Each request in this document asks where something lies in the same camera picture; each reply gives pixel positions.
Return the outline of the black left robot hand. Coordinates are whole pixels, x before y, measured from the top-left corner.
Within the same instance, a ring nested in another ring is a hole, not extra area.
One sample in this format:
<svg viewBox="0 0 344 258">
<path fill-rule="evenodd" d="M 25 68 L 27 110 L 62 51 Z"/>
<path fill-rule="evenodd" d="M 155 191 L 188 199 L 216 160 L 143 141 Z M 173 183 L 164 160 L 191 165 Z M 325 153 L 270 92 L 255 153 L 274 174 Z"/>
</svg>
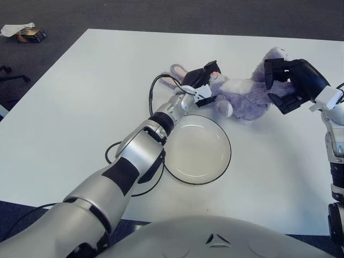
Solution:
<svg viewBox="0 0 344 258">
<path fill-rule="evenodd" d="M 187 72 L 182 81 L 183 89 L 191 93 L 198 107 L 215 101 L 216 96 L 212 96 L 210 89 L 210 77 L 213 72 L 221 73 L 216 60 L 207 63 L 203 68 Z"/>
</svg>

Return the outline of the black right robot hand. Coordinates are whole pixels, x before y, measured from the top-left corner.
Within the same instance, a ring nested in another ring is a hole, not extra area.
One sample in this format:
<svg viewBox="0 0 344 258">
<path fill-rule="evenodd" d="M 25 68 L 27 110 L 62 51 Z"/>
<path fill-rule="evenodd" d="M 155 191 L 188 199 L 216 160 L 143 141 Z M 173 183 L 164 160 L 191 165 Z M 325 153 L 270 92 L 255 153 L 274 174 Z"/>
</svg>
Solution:
<svg viewBox="0 0 344 258">
<path fill-rule="evenodd" d="M 315 103 L 316 97 L 329 86 L 322 74 L 304 59 L 266 59 L 264 75 L 268 96 L 282 114 L 290 113 L 308 101 Z M 292 92 L 277 94 L 276 90 L 285 82 L 291 83 Z"/>
</svg>

